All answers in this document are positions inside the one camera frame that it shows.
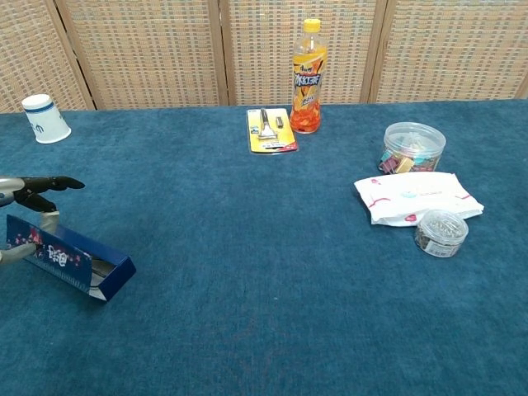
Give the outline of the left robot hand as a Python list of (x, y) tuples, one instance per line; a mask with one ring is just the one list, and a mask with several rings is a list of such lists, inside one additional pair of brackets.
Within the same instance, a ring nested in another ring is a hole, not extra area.
[(40, 228), (55, 234), (59, 225), (59, 211), (52, 201), (40, 193), (48, 190), (83, 189), (85, 184), (67, 176), (56, 177), (1, 177), (1, 207), (16, 202), (40, 213)]

